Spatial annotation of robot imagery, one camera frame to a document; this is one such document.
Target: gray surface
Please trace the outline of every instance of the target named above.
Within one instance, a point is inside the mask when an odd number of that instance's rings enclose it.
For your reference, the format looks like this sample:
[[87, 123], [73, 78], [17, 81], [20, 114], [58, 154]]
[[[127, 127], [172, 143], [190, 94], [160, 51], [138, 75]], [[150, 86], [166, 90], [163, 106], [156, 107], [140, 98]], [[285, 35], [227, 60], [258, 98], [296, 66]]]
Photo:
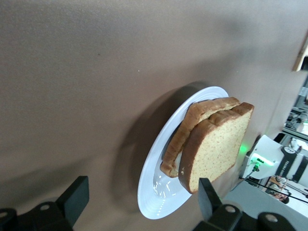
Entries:
[[307, 230], [307, 217], [245, 181], [229, 192], [224, 200], [240, 204], [242, 211], [253, 218], [262, 212], [278, 213], [287, 218], [297, 231]]
[[[247, 147], [276, 136], [307, 74], [291, 72], [307, 9], [306, 0], [0, 1], [0, 207], [25, 212], [88, 175], [76, 230], [191, 230], [196, 196], [161, 220], [138, 210], [155, 137], [185, 97], [213, 85], [255, 105]], [[215, 182], [221, 195], [242, 159]]]

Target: bread crust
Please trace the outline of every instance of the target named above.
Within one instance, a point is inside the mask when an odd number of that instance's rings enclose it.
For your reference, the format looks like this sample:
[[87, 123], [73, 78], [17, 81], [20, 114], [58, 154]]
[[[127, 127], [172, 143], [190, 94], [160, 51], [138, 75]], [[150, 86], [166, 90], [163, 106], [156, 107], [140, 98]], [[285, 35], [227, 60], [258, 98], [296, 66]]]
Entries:
[[183, 150], [193, 128], [204, 119], [209, 118], [212, 114], [218, 111], [231, 109], [239, 104], [239, 100], [234, 97], [193, 103], [188, 108], [184, 120], [168, 144], [163, 162], [160, 166], [161, 171], [169, 177], [177, 177], [178, 171], [175, 160]]
[[211, 132], [215, 131], [218, 127], [223, 126], [227, 121], [235, 120], [236, 118], [241, 117], [246, 113], [252, 112], [253, 109], [253, 105], [249, 103], [242, 103], [241, 105], [236, 106], [231, 110], [219, 111], [213, 114], [209, 119], [203, 120], [193, 129], [183, 149], [179, 169], [179, 180], [182, 186], [188, 192], [196, 192], [190, 188], [190, 179], [193, 169], [192, 167], [199, 147], [203, 140], [206, 139], [206, 136], [208, 136]]

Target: bolt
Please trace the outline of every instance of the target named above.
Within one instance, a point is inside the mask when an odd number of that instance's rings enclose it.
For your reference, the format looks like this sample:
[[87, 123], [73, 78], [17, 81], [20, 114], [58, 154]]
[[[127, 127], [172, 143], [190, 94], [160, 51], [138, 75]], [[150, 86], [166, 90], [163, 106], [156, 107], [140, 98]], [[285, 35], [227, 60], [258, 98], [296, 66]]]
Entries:
[[225, 209], [229, 212], [229, 213], [235, 213], [235, 208], [230, 206], [230, 205], [227, 205], [225, 207]]
[[49, 209], [49, 205], [43, 205], [41, 208], [39, 208], [41, 211]]
[[278, 221], [277, 217], [275, 217], [273, 214], [266, 214], [265, 217], [270, 222], [277, 222]]
[[6, 215], [8, 215], [7, 212], [2, 212], [2, 213], [0, 213], [0, 218], [6, 217]]

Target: bread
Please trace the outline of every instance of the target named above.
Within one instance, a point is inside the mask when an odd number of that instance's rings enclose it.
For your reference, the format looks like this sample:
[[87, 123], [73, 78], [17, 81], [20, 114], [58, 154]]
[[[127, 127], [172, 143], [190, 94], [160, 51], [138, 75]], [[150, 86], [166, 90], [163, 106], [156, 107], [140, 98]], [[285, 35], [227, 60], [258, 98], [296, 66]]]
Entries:
[[163, 162], [160, 166], [161, 171], [169, 177], [177, 177], [179, 166], [176, 159], [181, 153], [191, 130], [201, 121], [208, 119], [212, 114], [221, 110], [232, 109], [239, 104], [240, 102], [238, 99], [234, 97], [193, 103], [188, 108], [184, 120], [180, 124], [166, 149], [163, 156]]
[[179, 180], [190, 193], [198, 191], [199, 178], [211, 182], [234, 166], [254, 106], [242, 103], [219, 111], [191, 132], [180, 160]]

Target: green light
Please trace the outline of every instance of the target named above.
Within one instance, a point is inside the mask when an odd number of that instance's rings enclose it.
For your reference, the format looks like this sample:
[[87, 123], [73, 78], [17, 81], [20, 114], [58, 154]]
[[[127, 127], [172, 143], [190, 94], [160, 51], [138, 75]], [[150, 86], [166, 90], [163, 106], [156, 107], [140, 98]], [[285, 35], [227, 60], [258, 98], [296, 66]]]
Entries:
[[246, 153], [246, 152], [248, 152], [248, 148], [247, 148], [245, 145], [242, 145], [242, 146], [240, 147], [240, 152], [241, 152], [241, 153]]
[[274, 166], [274, 163], [273, 163], [273, 162], [271, 162], [271, 161], [269, 161], [268, 159], [266, 159], [266, 158], [260, 156], [260, 155], [257, 154], [257, 153], [253, 153], [253, 155], [252, 155], [252, 157], [251, 157], [251, 160], [252, 160], [252, 161], [257, 161], [258, 158], [259, 158], [260, 160], [264, 161], [265, 164], [267, 164], [267, 165], [269, 165], [269, 166]]

